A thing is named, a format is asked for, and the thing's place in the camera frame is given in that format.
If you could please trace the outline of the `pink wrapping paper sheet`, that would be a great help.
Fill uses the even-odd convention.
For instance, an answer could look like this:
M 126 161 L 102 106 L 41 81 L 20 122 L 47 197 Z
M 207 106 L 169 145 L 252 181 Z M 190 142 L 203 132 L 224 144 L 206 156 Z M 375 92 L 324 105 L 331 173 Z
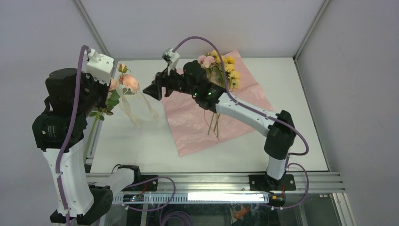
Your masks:
M 240 88 L 233 95 L 268 111 L 274 111 L 261 85 L 245 66 L 240 53 L 233 50 L 225 57 L 234 57 L 236 70 L 240 73 Z M 208 135 L 208 123 L 213 112 L 200 108 L 190 95 L 173 92 L 161 100 L 168 120 L 177 153 L 180 157 L 209 148 L 254 131 L 254 129 L 227 115 L 219 117 L 219 139 L 213 132 Z

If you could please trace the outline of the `peach fake rose stem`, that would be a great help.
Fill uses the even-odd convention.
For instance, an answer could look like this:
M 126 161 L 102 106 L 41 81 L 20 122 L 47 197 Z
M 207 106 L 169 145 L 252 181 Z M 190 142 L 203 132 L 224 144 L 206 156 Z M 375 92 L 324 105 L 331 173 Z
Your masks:
M 119 64 L 117 71 L 120 73 L 120 75 L 116 79 L 111 79 L 111 85 L 106 99 L 106 107 L 95 108 L 88 115 L 89 117 L 93 117 L 94 121 L 83 151 L 84 160 L 88 155 L 97 122 L 103 121 L 106 115 L 112 116 L 114 114 L 113 110 L 116 106 L 120 107 L 123 113 L 131 120 L 134 125 L 140 126 L 142 124 L 142 121 L 132 113 L 131 104 L 127 100 L 127 96 L 135 95 L 138 93 L 140 89 L 140 84 L 133 75 L 129 74 L 131 70 L 128 69 L 125 64 Z

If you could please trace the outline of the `cream ribbon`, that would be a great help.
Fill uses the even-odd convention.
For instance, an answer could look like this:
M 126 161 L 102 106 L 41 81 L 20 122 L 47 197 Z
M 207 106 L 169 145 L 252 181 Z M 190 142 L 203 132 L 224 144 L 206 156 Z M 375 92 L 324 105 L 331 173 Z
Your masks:
M 128 88 L 120 88 L 117 93 L 120 95 L 119 106 L 122 112 L 136 128 L 141 129 L 145 122 L 159 121 L 158 112 L 142 91 L 132 92 Z

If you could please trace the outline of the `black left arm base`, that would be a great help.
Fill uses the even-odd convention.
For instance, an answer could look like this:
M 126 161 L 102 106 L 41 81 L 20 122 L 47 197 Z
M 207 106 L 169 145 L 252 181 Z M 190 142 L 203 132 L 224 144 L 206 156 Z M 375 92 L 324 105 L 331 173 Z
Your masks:
M 116 176 L 116 190 L 146 192 L 157 191 L 158 175 L 142 174 L 139 166 L 117 164 L 112 169 L 112 176 Z

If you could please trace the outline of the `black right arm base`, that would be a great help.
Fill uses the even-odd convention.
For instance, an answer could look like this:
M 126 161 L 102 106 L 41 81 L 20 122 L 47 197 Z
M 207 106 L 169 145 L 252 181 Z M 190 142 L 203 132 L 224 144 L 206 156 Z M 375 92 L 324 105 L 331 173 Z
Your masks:
M 292 174 L 284 174 L 280 180 L 273 179 L 266 174 L 252 174 L 248 176 L 251 191 L 295 191 L 296 184 Z

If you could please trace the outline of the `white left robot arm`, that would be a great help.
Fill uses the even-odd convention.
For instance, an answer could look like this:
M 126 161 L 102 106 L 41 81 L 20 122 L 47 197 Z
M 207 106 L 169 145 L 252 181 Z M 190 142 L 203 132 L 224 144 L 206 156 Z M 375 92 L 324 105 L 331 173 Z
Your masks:
M 45 81 L 48 96 L 44 111 L 34 120 L 32 131 L 55 183 L 58 207 L 50 221 L 89 226 L 105 215 L 115 195 L 141 187 L 135 165 L 119 165 L 106 179 L 90 185 L 84 160 L 84 129 L 96 107 L 104 107 L 108 86 L 76 68 L 53 71 Z

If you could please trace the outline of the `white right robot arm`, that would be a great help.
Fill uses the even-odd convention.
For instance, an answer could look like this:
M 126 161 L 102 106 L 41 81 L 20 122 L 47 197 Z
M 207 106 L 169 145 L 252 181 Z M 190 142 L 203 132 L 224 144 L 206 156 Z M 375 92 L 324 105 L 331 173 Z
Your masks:
M 143 92 L 157 100 L 174 91 L 185 93 L 202 109 L 230 116 L 257 130 L 266 138 L 264 150 L 269 155 L 266 186 L 272 191 L 279 190 L 284 185 L 287 154 L 296 137 L 291 115 L 286 111 L 271 113 L 231 95 L 210 82 L 196 60 L 186 63 L 182 74 L 177 72 L 176 64 L 168 60 L 166 69 L 156 73 Z

